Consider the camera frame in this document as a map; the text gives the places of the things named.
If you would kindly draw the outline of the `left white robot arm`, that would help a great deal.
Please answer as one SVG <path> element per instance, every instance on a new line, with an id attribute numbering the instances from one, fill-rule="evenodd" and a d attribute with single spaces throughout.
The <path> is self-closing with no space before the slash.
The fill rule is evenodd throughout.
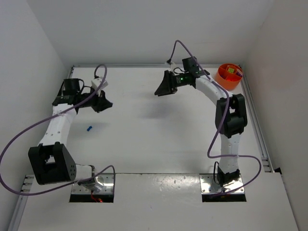
<path id="1" fill-rule="evenodd" d="M 99 113 L 113 104 L 106 99 L 103 89 L 107 81 L 96 77 L 90 91 L 83 93 L 81 79 L 65 79 L 52 103 L 52 119 L 38 146 L 31 147 L 28 157 L 38 184 L 54 184 L 75 180 L 76 163 L 66 144 L 71 124 L 80 108 L 90 107 Z"/>

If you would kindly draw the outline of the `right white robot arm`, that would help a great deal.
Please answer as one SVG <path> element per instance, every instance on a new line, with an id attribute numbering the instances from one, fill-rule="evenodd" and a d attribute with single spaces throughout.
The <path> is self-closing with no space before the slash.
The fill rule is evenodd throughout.
<path id="1" fill-rule="evenodd" d="M 216 107 L 215 126 L 221 138 L 221 154 L 216 174 L 216 183 L 223 186 L 238 180 L 238 148 L 241 134 L 247 126 L 245 99 L 242 94 L 233 94 L 219 85 L 195 58 L 182 60 L 184 72 L 175 74 L 172 70 L 164 72 L 163 80 L 155 95 L 175 94 L 178 87 L 192 86 L 207 96 Z"/>

